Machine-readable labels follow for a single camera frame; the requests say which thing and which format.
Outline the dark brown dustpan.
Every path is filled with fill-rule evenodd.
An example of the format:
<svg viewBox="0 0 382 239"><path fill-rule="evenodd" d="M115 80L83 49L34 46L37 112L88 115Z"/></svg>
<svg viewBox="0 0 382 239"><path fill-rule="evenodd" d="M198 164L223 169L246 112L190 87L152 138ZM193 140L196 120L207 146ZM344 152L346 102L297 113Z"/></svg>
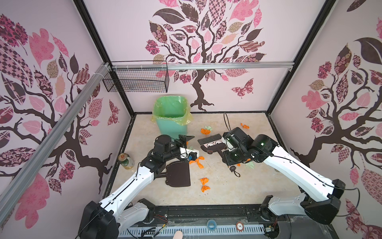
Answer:
<svg viewBox="0 0 382 239"><path fill-rule="evenodd" d="M165 178L166 185L173 188L190 187L190 169L188 162L172 162L165 167L165 172L161 172L155 178Z"/></svg>

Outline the dark brown hand brush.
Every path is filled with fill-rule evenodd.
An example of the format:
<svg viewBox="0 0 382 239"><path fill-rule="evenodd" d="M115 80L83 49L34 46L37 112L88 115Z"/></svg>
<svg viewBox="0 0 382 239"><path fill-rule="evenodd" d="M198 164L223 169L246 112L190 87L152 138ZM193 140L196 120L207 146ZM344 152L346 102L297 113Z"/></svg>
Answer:
<svg viewBox="0 0 382 239"><path fill-rule="evenodd" d="M201 150L207 154L213 154L217 152L220 157L223 157L223 152L227 150L225 143L223 142L223 136L221 134L215 134L205 138L198 139L198 143L201 146ZM241 177L240 173L236 171L236 165L228 166L229 170L234 173L236 177Z"/></svg>

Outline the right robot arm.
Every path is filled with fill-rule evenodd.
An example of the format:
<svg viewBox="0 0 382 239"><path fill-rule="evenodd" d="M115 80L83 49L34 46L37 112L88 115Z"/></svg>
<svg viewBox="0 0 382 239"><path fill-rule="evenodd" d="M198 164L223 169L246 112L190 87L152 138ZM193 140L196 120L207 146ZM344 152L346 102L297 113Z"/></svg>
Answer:
<svg viewBox="0 0 382 239"><path fill-rule="evenodd" d="M265 134L252 138L236 127L225 132L222 141L227 150L221 153L221 157L228 166L247 160L264 163L301 188L302 193L293 197L267 196L259 210L263 219L303 215L320 224L329 225L337 216L341 206L340 198L345 191L345 183L341 180L331 180L316 173Z"/></svg>

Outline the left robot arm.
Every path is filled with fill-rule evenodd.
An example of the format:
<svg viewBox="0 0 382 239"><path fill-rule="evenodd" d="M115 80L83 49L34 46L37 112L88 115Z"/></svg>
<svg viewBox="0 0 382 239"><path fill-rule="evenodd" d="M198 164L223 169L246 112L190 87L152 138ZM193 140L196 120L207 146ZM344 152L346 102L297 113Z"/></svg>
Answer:
<svg viewBox="0 0 382 239"><path fill-rule="evenodd" d="M196 161L200 156L198 150L187 148L191 139L193 137L187 135L179 135L177 139L165 134L158 136L153 149L122 186L100 202L91 201L84 208L77 237L116 239L130 226L152 221L154 204L145 199L132 206L129 204L157 178L166 178L166 184L174 188L191 185L189 162Z"/></svg>

